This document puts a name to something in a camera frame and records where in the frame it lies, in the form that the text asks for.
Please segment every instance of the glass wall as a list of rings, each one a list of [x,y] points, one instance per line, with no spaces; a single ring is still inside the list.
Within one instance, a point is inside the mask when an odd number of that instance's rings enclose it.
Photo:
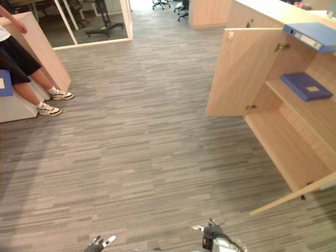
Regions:
[[[12,0],[33,12],[52,47],[128,39],[129,0]]]

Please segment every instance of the open cabinet door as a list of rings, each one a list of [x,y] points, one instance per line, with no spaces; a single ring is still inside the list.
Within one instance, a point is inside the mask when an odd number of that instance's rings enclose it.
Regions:
[[[206,115],[245,115],[285,41],[281,28],[226,29]]]

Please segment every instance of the hand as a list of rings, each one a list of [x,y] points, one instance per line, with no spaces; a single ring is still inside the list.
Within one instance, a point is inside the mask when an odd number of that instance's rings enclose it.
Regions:
[[[28,32],[26,26],[25,26],[23,23],[21,23],[20,21],[16,20],[16,21],[14,22],[14,24],[15,24],[16,28],[17,28],[21,33],[26,34],[26,33]]]

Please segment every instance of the blue folder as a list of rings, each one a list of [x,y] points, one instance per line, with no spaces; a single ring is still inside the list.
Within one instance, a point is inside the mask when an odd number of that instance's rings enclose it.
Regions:
[[[0,97],[13,96],[13,87],[9,71],[0,69],[0,78],[4,83],[4,88],[0,88]]]
[[[328,89],[304,72],[282,75],[281,80],[304,101],[332,97]]]
[[[321,23],[288,24],[283,31],[323,53],[336,51],[336,30]]]

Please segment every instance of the sneaker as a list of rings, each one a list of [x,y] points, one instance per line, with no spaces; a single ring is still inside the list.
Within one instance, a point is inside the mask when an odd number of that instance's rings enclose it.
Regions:
[[[50,116],[50,117],[55,117],[58,114],[62,113],[62,110],[59,108],[52,107],[46,103],[43,103],[41,108],[37,108],[38,113],[42,116]]]
[[[73,97],[75,97],[75,95],[73,93],[70,92],[63,92],[62,90],[56,89],[56,93],[53,95],[51,94],[51,98],[53,100],[70,100]]]

